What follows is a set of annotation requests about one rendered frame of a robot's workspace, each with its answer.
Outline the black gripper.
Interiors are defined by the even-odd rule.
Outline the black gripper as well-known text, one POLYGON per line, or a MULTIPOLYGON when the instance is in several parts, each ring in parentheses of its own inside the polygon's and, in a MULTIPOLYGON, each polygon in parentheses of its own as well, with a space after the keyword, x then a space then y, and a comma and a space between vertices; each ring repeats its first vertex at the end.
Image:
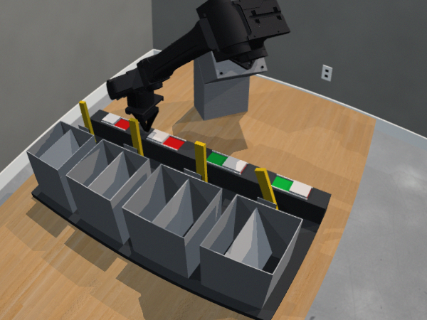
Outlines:
POLYGON ((142 126, 143 130, 145 132, 149 132, 150 128, 159 112, 159 108, 156 107, 156 105, 164 101, 164 96, 154 94, 154 91, 148 92, 143 91, 141 93, 140 91, 136 91, 137 93, 137 107, 126 107, 125 113, 129 115, 133 115, 135 119, 138 119, 138 122, 142 126), (146 123, 147 121, 147 123, 146 123))

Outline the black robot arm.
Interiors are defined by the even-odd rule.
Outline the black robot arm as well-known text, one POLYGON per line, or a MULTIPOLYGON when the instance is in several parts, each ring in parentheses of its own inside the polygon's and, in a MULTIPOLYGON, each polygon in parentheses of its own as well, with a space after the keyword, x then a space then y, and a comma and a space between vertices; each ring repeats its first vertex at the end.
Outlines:
POLYGON ((217 63, 230 60, 249 70, 254 58, 268 56, 266 38, 290 32, 277 0, 208 0, 196 11, 200 20, 190 32, 142 59, 137 68, 107 80, 111 100, 127 97, 127 106, 138 108, 134 90, 160 89, 177 68, 209 51, 217 63))

